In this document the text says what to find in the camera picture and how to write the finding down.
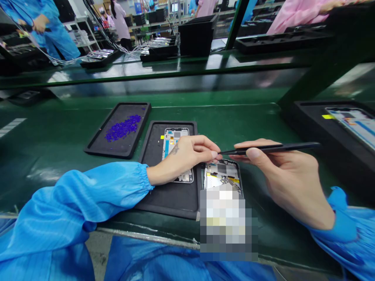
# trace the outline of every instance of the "green workbench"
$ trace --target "green workbench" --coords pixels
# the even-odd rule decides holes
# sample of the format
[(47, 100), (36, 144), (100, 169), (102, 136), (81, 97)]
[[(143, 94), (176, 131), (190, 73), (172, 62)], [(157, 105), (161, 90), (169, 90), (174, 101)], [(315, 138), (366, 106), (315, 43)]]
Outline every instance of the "green workbench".
[(122, 55), (114, 63), (100, 69), (84, 69), (76, 64), (49, 71), (0, 77), (0, 90), (305, 68), (311, 66), (320, 53), (320, 49), (304, 49), (246, 56), (237, 50), (230, 50), (212, 53), (208, 57), (181, 57), (148, 63), (137, 61), (137, 55)]
[[(271, 98), (264, 97), (264, 100), (261, 94), (255, 95), (256, 91), (244, 90), (75, 97), (52, 99), (31, 108), (3, 101), (0, 128), (15, 118), (27, 119), (0, 138), (0, 211), (15, 214), (37, 189), (54, 185), (69, 170), (86, 171), (119, 161), (88, 155), (83, 148), (111, 108), (121, 101), (149, 101), (153, 106), (132, 161), (139, 158), (151, 120), (196, 121), (198, 132), (224, 150), (231, 149), (235, 143), (262, 137), (280, 142), (301, 141), (280, 118), (280, 108), (273, 103), (285, 90), (274, 91)], [(256, 103), (252, 102), (252, 95), (257, 97)], [(219, 130), (215, 129), (217, 124), (220, 124)], [(340, 274), (339, 264), (317, 246), (309, 232), (273, 203), (267, 195), (262, 173), (250, 165), (240, 164), (240, 167), (247, 206), (256, 210), (259, 218), (260, 260)], [(333, 185), (346, 190), (323, 163), (320, 175), (326, 194)], [(350, 204), (362, 205), (350, 190), (346, 192)], [(196, 241), (200, 240), (199, 222), (140, 210), (122, 212), (98, 224), (98, 230), (191, 248), (198, 248)]]

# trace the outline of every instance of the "black tweezers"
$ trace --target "black tweezers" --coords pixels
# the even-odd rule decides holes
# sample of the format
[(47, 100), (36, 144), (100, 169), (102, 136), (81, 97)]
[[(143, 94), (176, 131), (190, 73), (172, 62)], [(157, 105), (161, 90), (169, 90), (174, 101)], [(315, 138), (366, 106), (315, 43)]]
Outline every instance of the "black tweezers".
[[(269, 146), (254, 146), (254, 147), (260, 149), (264, 153), (272, 153), (272, 152), (300, 150), (300, 149), (306, 149), (306, 148), (317, 148), (320, 146), (321, 144), (318, 142), (301, 142), (301, 143), (295, 143), (295, 144), (274, 144), (274, 145), (269, 145)], [(248, 150), (249, 148), (251, 147), (223, 151), (223, 152), (219, 152), (219, 154), (246, 155), (246, 150)]]

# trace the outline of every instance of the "yellow tape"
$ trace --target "yellow tape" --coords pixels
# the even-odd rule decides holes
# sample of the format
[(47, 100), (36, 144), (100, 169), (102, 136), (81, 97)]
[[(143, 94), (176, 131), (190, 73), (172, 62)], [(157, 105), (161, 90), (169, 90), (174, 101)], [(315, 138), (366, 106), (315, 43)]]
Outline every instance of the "yellow tape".
[(327, 114), (327, 115), (322, 115), (324, 119), (335, 119), (335, 117), (333, 117), (332, 115), (330, 114)]

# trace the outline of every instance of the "person in blue smock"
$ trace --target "person in blue smock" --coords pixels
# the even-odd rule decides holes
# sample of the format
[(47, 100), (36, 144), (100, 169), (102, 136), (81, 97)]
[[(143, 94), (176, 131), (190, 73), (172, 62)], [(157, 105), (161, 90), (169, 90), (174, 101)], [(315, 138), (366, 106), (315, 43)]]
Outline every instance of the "person in blue smock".
[(196, 4), (195, 0), (191, 0), (189, 4), (189, 14), (194, 14), (196, 12), (196, 9), (198, 8), (198, 5)]
[(148, 12), (154, 12), (158, 9), (159, 7), (154, 3), (154, 0), (150, 0), (148, 2)]
[(32, 35), (41, 48), (55, 59), (61, 59), (55, 47), (66, 60), (78, 58), (80, 51), (59, 20), (59, 11), (53, 0), (0, 0), (5, 13), (20, 25), (32, 26)]
[[(259, 139), (235, 148), (273, 145)], [(98, 222), (133, 208), (158, 185), (200, 162), (221, 159), (207, 137), (182, 137), (158, 165), (114, 162), (86, 172), (65, 173), (53, 187), (36, 191), (17, 220), (0, 224), (0, 280), (94, 280), (85, 241)], [(375, 276), (375, 212), (348, 208), (334, 187), (325, 198), (316, 159), (299, 151), (264, 154), (250, 148), (236, 161), (257, 166), (272, 199), (302, 223), (318, 245), (360, 280)], [(198, 251), (113, 237), (106, 281), (251, 280), (276, 281), (268, 265), (202, 261)]]
[[(249, 4), (247, 4), (247, 8), (245, 14), (243, 15), (241, 25), (245, 24), (245, 21), (250, 21), (253, 16), (253, 10), (258, 0), (249, 0)], [(233, 20), (230, 23), (229, 30), (232, 28)]]

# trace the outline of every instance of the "purple particle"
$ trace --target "purple particle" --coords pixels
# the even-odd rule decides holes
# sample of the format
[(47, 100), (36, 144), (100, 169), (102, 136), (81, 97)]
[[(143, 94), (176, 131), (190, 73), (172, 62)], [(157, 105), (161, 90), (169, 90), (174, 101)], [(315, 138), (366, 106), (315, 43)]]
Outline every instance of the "purple particle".
[(118, 139), (124, 139), (131, 132), (136, 132), (138, 129), (138, 123), (141, 121), (139, 115), (128, 116), (129, 119), (124, 122), (116, 123), (113, 125), (105, 135), (108, 142), (114, 142)]

